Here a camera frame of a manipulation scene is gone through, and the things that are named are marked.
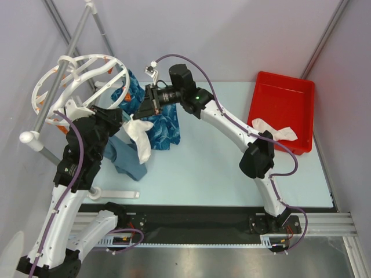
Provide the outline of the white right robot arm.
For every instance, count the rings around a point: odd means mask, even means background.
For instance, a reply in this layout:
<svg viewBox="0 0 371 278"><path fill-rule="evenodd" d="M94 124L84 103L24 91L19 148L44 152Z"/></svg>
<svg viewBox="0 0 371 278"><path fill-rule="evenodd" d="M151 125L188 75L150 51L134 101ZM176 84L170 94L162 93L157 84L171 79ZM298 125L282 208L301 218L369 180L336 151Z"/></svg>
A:
<svg viewBox="0 0 371 278"><path fill-rule="evenodd" d="M212 125L229 138L243 153L239 168L254 180L264 203L267 225L273 232L282 232L288 226L291 210L283 204L278 189L272 184L274 167L274 143L269 131L263 133L244 124L233 115L228 115L216 97L193 80L185 64L169 68L170 85L158 86L156 63L146 67L145 72L152 83L145 86L144 100L134 119L158 115L172 104L180 104L196 118Z"/></svg>

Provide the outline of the white round clip hanger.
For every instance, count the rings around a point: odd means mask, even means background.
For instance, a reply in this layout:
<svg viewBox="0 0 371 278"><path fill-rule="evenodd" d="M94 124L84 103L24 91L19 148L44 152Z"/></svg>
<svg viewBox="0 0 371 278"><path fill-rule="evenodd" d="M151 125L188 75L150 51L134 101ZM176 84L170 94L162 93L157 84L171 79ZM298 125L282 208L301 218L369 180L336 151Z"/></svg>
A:
<svg viewBox="0 0 371 278"><path fill-rule="evenodd" d="M119 104L124 100L124 97L129 91L130 76L128 69L125 64L113 56L105 54L87 54L72 58L70 56L60 56L57 61L57 65L45 73L35 85L31 95L31 106L33 111L38 115L42 108L46 105L46 99L49 96L50 90L43 90L43 85L47 81L51 81L53 77L56 77L59 73L54 73L54 69L62 66L62 63L67 63L67 69L63 71L64 78L61 78L59 87L57 88L56 98L53 100L50 108L47 110L45 122L50 125L68 126L65 120L62 120L57 116L54 111L65 112L65 104L71 98L79 98L82 105L91 109L91 107L105 94L110 93L114 86L118 86L119 82L122 81L121 89L122 93L119 93L117 100L112 101L111 104L104 106L105 109L118 108ZM108 74L108 70L113 67L111 74ZM107 77L106 82L95 81L97 78ZM94 87L96 90L91 96L82 100L78 93L86 87L89 81L94 80ZM44 97L45 101L43 105L37 105L36 101L38 97Z"/></svg>

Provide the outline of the teal clothes peg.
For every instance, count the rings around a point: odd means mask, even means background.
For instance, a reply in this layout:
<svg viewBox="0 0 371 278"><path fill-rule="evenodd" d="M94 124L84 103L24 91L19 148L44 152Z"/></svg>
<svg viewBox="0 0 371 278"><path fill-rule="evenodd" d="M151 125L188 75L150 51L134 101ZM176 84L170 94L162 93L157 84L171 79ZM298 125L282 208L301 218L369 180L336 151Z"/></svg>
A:
<svg viewBox="0 0 371 278"><path fill-rule="evenodd" d="M132 118L125 111L122 112L122 119L124 122L130 121Z"/></svg>

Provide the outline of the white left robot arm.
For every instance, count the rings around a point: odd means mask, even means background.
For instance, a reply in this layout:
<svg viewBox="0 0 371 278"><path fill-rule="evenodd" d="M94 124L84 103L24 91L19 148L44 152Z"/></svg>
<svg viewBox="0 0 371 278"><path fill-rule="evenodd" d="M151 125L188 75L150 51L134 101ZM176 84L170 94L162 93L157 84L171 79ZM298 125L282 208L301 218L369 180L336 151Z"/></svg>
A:
<svg viewBox="0 0 371 278"><path fill-rule="evenodd" d="M123 124L122 110L94 105L91 115L75 120L59 111L55 114L70 128L45 222L34 247L20 258L16 268L29 277L76 277L95 245L112 230L123 231L128 224L123 209L108 203L77 237L70 238L75 217L100 171L108 139Z"/></svg>

